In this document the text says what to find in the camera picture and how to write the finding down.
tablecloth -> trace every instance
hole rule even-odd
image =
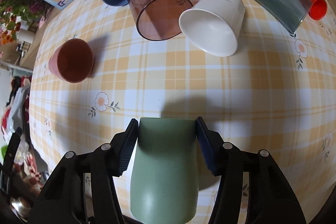
[[[183,34],[161,42],[143,39],[128,6],[71,3],[47,27],[31,84],[31,140],[49,168],[69,150],[86,153],[110,142],[132,118],[202,116],[241,150],[269,150],[311,220],[336,175],[336,16],[328,5],[322,20],[307,16],[291,36],[254,0],[243,3],[238,50],[228,58],[199,50]],[[95,52],[93,73],[79,84],[48,69],[50,56],[72,37]],[[219,184],[201,159],[199,153],[199,199],[190,223],[208,222]],[[128,216],[133,160],[115,179]],[[241,223],[247,196],[248,183]]]

green cup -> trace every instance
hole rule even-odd
[[[141,118],[131,212],[145,224],[183,224],[196,213],[195,120]]]

pink cup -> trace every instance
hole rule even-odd
[[[49,70],[69,83],[86,79],[93,68],[93,53],[82,39],[74,38],[60,46],[49,59]]]

wall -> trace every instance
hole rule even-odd
[[[0,116],[6,106],[9,94],[11,93],[11,73],[7,70],[0,69]]]

transparent brown cup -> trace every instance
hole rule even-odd
[[[128,0],[128,3],[139,34],[151,41],[178,35],[180,15],[193,6],[190,0]]]

